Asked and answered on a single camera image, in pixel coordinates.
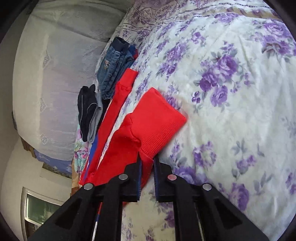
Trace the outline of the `red track pants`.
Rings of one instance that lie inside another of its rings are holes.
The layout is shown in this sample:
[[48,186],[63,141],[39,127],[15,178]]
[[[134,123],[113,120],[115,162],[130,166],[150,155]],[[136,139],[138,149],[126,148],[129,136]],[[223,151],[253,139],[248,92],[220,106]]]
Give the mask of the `red track pants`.
[[83,170],[80,184],[107,183],[123,173],[125,166],[142,160],[141,186],[151,175],[153,158],[186,123],[186,117],[174,109],[155,88],[150,88],[127,114],[118,130],[112,132],[123,104],[138,75],[127,68],[115,86],[115,94],[98,129],[93,157]]

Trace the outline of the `folded floral blanket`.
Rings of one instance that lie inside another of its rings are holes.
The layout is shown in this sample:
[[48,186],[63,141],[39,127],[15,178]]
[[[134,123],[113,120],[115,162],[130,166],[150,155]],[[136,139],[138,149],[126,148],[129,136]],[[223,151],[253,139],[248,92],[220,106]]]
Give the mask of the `folded floral blanket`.
[[92,144],[84,142],[81,136],[80,126],[77,125],[76,140],[74,143],[74,170],[82,174],[87,162]]

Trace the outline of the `folded dark pants stack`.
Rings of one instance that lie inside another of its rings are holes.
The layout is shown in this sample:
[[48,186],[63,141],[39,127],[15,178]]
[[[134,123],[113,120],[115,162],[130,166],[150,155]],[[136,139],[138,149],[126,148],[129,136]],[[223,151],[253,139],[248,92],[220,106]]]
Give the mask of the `folded dark pants stack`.
[[110,103],[110,99],[102,99],[96,90],[95,84],[83,86],[77,101],[81,138],[83,142],[92,144]]

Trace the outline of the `folded blue jeans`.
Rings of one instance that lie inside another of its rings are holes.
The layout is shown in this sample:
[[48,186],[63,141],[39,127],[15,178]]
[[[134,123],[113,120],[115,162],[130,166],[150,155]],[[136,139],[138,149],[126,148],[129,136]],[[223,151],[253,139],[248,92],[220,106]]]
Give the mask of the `folded blue jeans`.
[[121,37],[115,37],[107,49],[97,71],[97,80],[102,99],[111,99],[115,85],[127,68],[134,63],[135,47]]

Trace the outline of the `window with white frame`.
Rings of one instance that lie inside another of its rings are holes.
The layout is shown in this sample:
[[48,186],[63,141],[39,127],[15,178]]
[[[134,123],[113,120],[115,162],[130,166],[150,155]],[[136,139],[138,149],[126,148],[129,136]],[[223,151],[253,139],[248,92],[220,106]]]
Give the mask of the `window with white frame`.
[[28,240],[62,204],[23,187],[20,210],[23,240]]

